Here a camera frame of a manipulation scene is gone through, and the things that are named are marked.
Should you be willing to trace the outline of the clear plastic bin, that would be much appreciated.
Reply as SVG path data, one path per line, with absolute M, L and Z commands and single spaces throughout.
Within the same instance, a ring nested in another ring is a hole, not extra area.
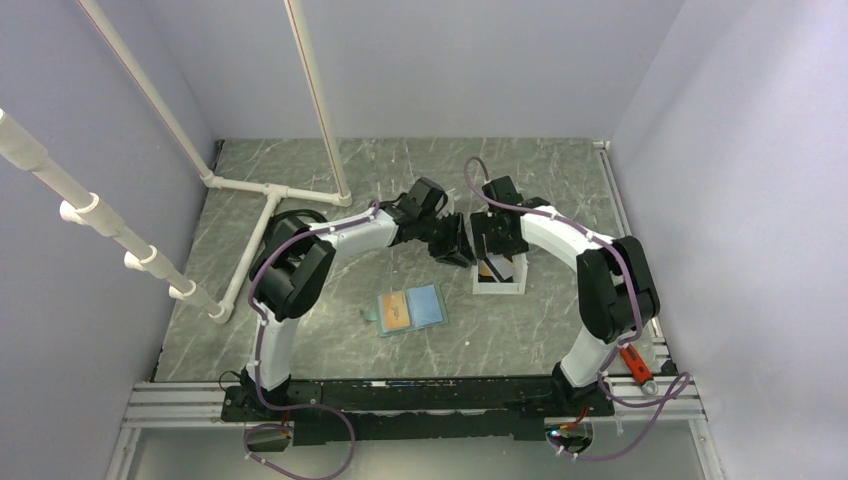
M 474 295 L 524 295 L 528 262 L 525 254 L 502 256 L 487 254 L 472 266 Z

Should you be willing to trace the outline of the green card holder wallet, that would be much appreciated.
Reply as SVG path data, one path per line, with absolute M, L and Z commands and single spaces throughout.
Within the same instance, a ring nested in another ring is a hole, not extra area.
M 360 317 L 372 324 L 380 337 L 402 335 L 430 327 L 442 326 L 449 323 L 449 315 L 445 305 L 441 287 L 437 284 L 398 290 L 405 293 L 412 326 L 402 331 L 386 333 L 381 325 L 379 313 L 379 295 L 367 308 L 360 311 Z

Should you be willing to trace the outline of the gold credit card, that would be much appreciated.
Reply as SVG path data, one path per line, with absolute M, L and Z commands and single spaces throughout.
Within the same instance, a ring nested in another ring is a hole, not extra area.
M 379 298 L 381 325 L 386 333 L 402 331 L 412 326 L 407 297 L 402 291 L 390 292 Z

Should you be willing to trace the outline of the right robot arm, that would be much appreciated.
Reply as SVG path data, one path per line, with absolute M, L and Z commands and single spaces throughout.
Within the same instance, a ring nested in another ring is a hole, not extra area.
M 539 197 L 523 198 L 512 179 L 486 178 L 478 186 L 463 173 L 488 209 L 472 217 L 475 251 L 512 257 L 539 247 L 571 268 L 577 278 L 582 327 L 554 370 L 551 388 L 557 411 L 574 415 L 590 399 L 597 381 L 619 349 L 639 339 L 645 323 L 661 308 L 641 242 L 632 235 L 613 238 L 560 213 Z

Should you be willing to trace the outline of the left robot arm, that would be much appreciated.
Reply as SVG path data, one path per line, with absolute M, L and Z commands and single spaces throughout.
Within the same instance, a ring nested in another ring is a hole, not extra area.
M 335 261 L 411 241 L 436 262 L 468 268 L 474 253 L 465 216 L 429 178 L 393 200 L 374 201 L 359 214 L 330 221 L 310 209 L 274 215 L 250 267 L 248 304 L 257 314 L 251 357 L 240 374 L 248 407 L 264 420 L 289 402 L 291 359 L 299 320 L 319 300 Z

